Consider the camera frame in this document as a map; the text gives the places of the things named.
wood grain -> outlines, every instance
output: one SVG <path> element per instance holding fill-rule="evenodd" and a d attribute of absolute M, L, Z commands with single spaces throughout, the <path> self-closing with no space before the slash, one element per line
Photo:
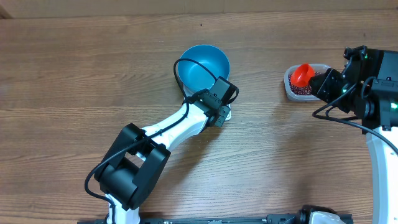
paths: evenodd
<path fill-rule="evenodd" d="M 395 9 L 398 0 L 0 0 L 12 18 Z"/>
<path fill-rule="evenodd" d="M 173 151 L 141 211 L 248 217 L 310 203 L 370 223 L 364 136 L 312 118 L 323 103 L 288 101 L 282 80 L 303 62 L 341 69 L 346 46 L 398 50 L 397 20 L 396 10 L 1 20 L 0 223 L 104 217 L 87 173 L 123 126 L 178 110 L 172 65 L 195 44 L 227 54 L 241 94 L 231 121 Z"/>

black cable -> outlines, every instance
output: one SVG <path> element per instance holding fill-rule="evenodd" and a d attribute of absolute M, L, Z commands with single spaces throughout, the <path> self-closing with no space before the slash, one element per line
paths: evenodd
<path fill-rule="evenodd" d="M 197 61 L 195 61 L 195 60 L 189 59 L 189 58 L 180 58 L 180 59 L 178 59 L 178 60 L 175 61 L 175 63 L 174 63 L 173 72 L 174 72 L 175 81 L 177 81 L 178 87 L 180 88 L 180 90 L 181 90 L 181 92 L 182 92 L 182 95 L 183 95 L 185 101 L 186 101 L 186 99 L 187 99 L 187 94 L 185 94 L 185 92 L 184 92 L 183 85 L 180 83 L 180 80 L 178 79 L 177 71 L 176 71 L 176 66 L 177 66 L 177 64 L 178 64 L 179 62 L 181 62 L 181 61 L 189 61 L 189 62 L 193 62 L 193 63 L 195 63 L 195 64 L 201 66 L 203 69 L 205 69 L 205 70 L 217 81 L 217 78 L 213 75 L 213 73 L 212 73 L 210 70 L 208 70 L 205 66 L 203 66 L 201 63 L 199 63 L 199 62 L 197 62 Z M 113 202 L 111 199 L 107 198 L 107 197 L 104 197 L 104 196 L 102 196 L 102 195 L 99 195 L 99 194 L 96 194 L 96 193 L 92 192 L 92 191 L 88 188 L 88 182 L 90 181 L 90 179 L 92 178 L 92 176 L 94 175 L 94 173 L 98 170 L 98 168 L 101 167 L 101 166 L 103 166 L 103 165 L 105 165 L 105 164 L 107 164 L 111 159 L 115 158 L 116 156 L 118 156 L 118 155 L 120 155 L 120 154 L 122 154 L 122 153 L 126 153 L 126 152 L 128 152 L 129 150 L 131 150 L 132 148 L 134 148 L 134 147 L 136 147 L 136 146 L 138 146 L 138 145 L 140 145 L 140 144 L 142 144 L 142 143 L 148 141 L 149 139 L 152 139 L 152 138 L 154 138 L 154 137 L 156 137 L 156 136 L 158 136 L 158 135 L 160 135 L 160 134 L 162 134 L 162 133 L 168 131 L 169 129 L 173 128 L 173 127 L 176 126 L 178 123 L 180 123 L 181 121 L 183 121 L 183 120 L 188 116 L 188 113 L 189 113 L 189 102 L 186 102 L 186 104 L 187 104 L 187 110 L 185 111 L 185 114 L 184 114 L 179 120 L 177 120 L 176 122 L 174 122 L 174 123 L 172 123 L 171 125 L 167 126 L 166 128 L 157 131 L 155 134 L 152 134 L 152 135 L 150 135 L 150 136 L 148 136 L 148 137 L 145 137 L 144 139 L 141 139 L 141 140 L 139 140 L 139 141 L 137 141 L 137 142 L 135 142 L 135 143 L 133 143 L 133 144 L 130 144 L 129 146 L 127 146 L 127 147 L 125 147 L 124 149 L 120 150 L 119 152 L 113 154 L 112 156 L 110 156 L 109 158 L 107 158 L 106 160 L 104 160 L 103 162 L 101 162 L 100 164 L 98 164 L 97 166 L 95 166 L 94 169 L 91 170 L 90 173 L 88 173 L 88 175 L 87 175 L 87 177 L 86 177 L 86 179 L 85 179 L 85 190 L 86 190 L 86 192 L 87 192 L 89 195 L 91 195 L 91 196 L 93 196 L 93 197 L 95 197 L 95 198 L 101 199 L 101 200 L 105 200 L 105 201 L 107 201 L 108 203 L 111 204 L 110 207 L 112 208 L 112 224 L 116 224 L 115 219 L 114 219 L 114 216 L 115 216 L 115 204 L 114 204 L 114 202 Z"/>
<path fill-rule="evenodd" d="M 371 80 L 375 80 L 375 79 L 377 79 L 377 78 L 376 78 L 376 77 L 368 77 L 368 78 L 365 80 L 365 82 L 363 82 L 363 85 L 362 85 L 362 88 L 361 88 L 361 99 L 362 99 L 362 100 L 363 100 L 365 97 L 368 97 L 367 95 L 364 96 L 364 92 L 365 92 L 366 86 L 368 85 L 368 83 L 369 83 Z"/>
<path fill-rule="evenodd" d="M 362 129 L 363 131 L 371 133 L 371 134 L 375 135 L 376 137 L 378 137 L 379 139 L 381 139 L 382 141 L 384 141 L 388 146 L 391 147 L 391 149 L 396 154 L 398 154 L 398 148 L 393 143 L 391 143 L 386 137 L 382 136 L 380 133 L 377 133 L 377 132 L 373 131 L 372 129 L 369 129 L 367 127 L 364 127 L 364 126 L 362 126 L 360 124 L 357 124 L 357 123 L 354 123 L 354 122 L 349 122 L 348 120 L 317 115 L 319 112 L 323 111 L 324 109 L 328 108 L 329 106 L 333 106 L 335 103 L 339 102 L 341 99 L 343 99 L 344 97 L 349 95 L 355 89 L 355 87 L 356 87 L 356 84 L 354 84 L 349 90 L 347 90 L 345 93 L 343 93 L 337 99 L 333 100 L 331 103 L 329 103 L 329 104 L 327 104 L 325 106 L 322 106 L 321 108 L 319 108 L 316 111 L 314 111 L 312 113 L 312 116 L 314 118 L 324 119 L 324 120 L 327 120 L 327 121 L 334 121 L 334 122 L 338 122 L 338 123 L 341 123 L 341 124 L 347 124 L 347 125 L 353 126 L 355 128 Z"/>
<path fill-rule="evenodd" d="M 349 118 L 342 118 L 343 121 L 353 121 L 353 120 L 356 120 L 356 119 L 359 119 L 359 117 L 352 116 L 352 117 L 349 117 Z"/>
<path fill-rule="evenodd" d="M 335 109 L 335 108 L 336 108 L 336 106 L 332 106 L 330 109 L 328 109 L 328 110 L 325 112 L 326 116 L 329 117 L 329 112 L 330 112 L 331 110 Z"/>
<path fill-rule="evenodd" d="M 199 63 L 199 62 L 197 62 L 197 61 L 195 61 L 195 60 L 192 60 L 192 59 L 190 59 L 190 58 L 180 58 L 180 59 L 178 59 L 177 61 L 175 61 L 174 67 L 175 67 L 179 62 L 182 62 L 182 61 L 193 62 L 193 63 L 195 63 L 195 64 L 201 66 L 204 70 L 206 70 L 206 72 L 208 72 L 208 73 L 214 78 L 214 81 L 217 81 L 217 77 L 216 77 L 209 69 L 207 69 L 207 68 L 206 68 L 204 65 L 202 65 L 201 63 Z"/>
<path fill-rule="evenodd" d="M 106 221 L 106 220 L 108 219 L 108 217 L 109 217 L 109 213 L 108 213 L 108 214 L 106 214 L 106 216 L 105 216 L 105 218 L 104 218 L 104 222 L 105 222 L 105 223 L 107 223 L 107 221 Z"/>
<path fill-rule="evenodd" d="M 182 101 L 182 105 L 183 105 L 185 102 L 191 103 L 191 102 L 197 100 L 197 98 L 198 98 L 199 95 L 201 95 L 202 93 L 205 93 L 205 92 L 207 92 L 207 91 L 209 91 L 209 90 L 208 90 L 208 89 L 202 89 L 202 90 L 199 90 L 199 91 L 197 91 L 196 93 L 194 93 L 192 96 L 187 96 L 187 97 Z"/>

